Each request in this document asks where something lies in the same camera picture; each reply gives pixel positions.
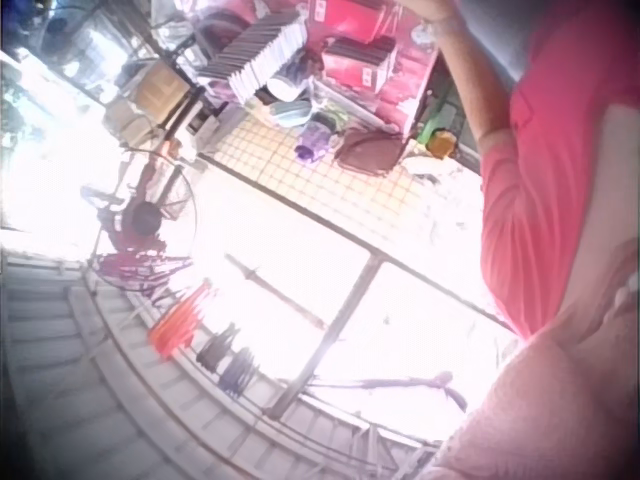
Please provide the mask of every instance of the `staircase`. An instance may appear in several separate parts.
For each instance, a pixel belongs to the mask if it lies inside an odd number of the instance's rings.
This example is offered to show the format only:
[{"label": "staircase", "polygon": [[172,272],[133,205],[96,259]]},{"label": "staircase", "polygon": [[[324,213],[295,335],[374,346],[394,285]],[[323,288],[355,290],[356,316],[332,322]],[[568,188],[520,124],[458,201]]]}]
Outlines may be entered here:
[{"label": "staircase", "polygon": [[[401,480],[435,452],[304,399],[271,422],[279,384],[258,375],[232,399],[196,350],[163,361],[147,340],[160,314],[137,295],[77,265],[2,267],[6,373],[39,478]],[[201,327],[194,347],[210,336]]]}]

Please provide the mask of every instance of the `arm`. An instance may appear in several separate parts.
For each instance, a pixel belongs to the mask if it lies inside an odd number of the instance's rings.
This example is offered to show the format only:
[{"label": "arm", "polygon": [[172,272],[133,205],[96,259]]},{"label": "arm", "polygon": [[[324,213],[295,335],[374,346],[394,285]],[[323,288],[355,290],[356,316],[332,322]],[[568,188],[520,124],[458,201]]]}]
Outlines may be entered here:
[{"label": "arm", "polygon": [[471,132],[484,154],[510,133],[509,95],[469,33],[453,0],[401,0],[433,25],[432,32],[456,84]]}]

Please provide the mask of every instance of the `red shirt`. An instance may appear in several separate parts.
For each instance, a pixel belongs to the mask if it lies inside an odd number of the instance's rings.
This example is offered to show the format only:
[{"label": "red shirt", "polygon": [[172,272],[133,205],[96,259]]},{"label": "red shirt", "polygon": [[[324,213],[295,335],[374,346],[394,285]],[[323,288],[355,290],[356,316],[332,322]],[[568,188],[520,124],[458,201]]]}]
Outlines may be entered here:
[{"label": "red shirt", "polygon": [[640,108],[636,31],[612,3],[563,1],[549,15],[511,98],[516,141],[483,158],[483,275],[524,338],[563,300],[606,107]]}]

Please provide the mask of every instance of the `tiled floor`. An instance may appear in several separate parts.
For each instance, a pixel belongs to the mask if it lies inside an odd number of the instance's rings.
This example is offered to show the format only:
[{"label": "tiled floor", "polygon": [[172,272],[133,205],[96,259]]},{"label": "tiled floor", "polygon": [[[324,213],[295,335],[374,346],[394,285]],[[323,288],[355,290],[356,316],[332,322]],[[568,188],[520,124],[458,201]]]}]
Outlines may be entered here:
[{"label": "tiled floor", "polygon": [[386,178],[345,171],[328,155],[308,167],[294,131],[247,118],[216,160],[319,214],[493,311],[479,270],[480,179],[451,162],[438,187],[398,166]]}]

